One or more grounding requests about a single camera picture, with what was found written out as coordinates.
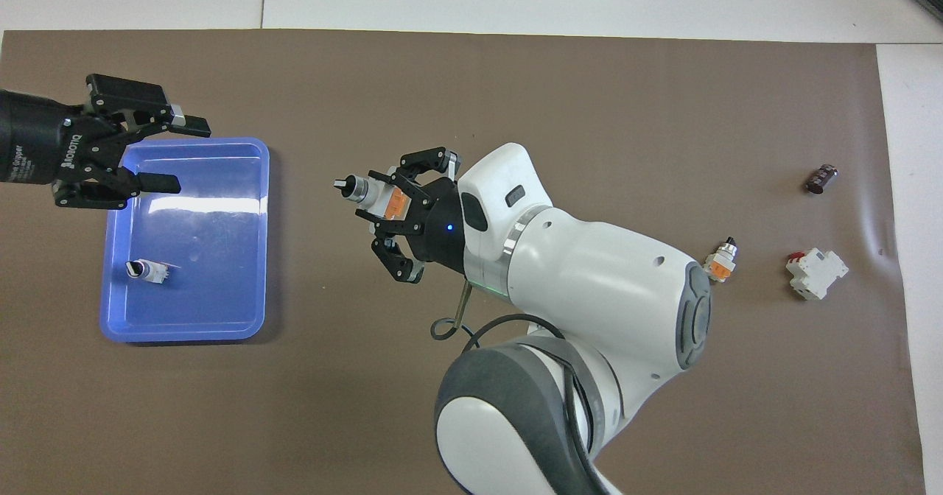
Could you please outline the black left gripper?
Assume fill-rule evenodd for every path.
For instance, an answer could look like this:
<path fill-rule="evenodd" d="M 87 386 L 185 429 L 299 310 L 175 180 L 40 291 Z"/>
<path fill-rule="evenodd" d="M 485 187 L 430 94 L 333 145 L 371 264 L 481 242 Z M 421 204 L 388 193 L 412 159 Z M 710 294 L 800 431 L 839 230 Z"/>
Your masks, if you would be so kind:
<path fill-rule="evenodd" d="M 131 172 L 120 160 L 73 161 L 80 147 L 125 147 L 170 132 L 209 137 L 208 120 L 186 115 L 156 83 L 91 74 L 87 105 L 1 91 L 1 180 L 49 185 L 60 208 L 122 210 L 142 193 L 178 194 L 178 176 Z M 75 123 L 73 136 L 66 122 Z"/>

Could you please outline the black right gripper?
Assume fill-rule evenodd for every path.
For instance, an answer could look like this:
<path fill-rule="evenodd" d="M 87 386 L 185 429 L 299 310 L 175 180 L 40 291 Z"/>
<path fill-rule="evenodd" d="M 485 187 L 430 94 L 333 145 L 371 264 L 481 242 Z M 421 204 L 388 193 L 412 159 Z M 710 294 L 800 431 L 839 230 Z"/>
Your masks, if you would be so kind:
<path fill-rule="evenodd" d="M 356 210 L 356 215 L 367 220 L 374 231 L 371 249 L 375 256 L 395 281 L 411 284 L 421 280 L 427 262 L 464 267 L 463 211 L 455 179 L 462 158 L 452 150 L 438 147 L 403 155 L 399 163 L 393 172 L 371 170 L 368 177 L 395 186 L 409 197 L 412 202 L 407 216 L 391 220 L 363 208 Z M 416 178 L 425 172 L 438 172 L 444 178 L 420 186 Z M 413 258 L 403 253 L 397 236 L 405 237 Z"/>

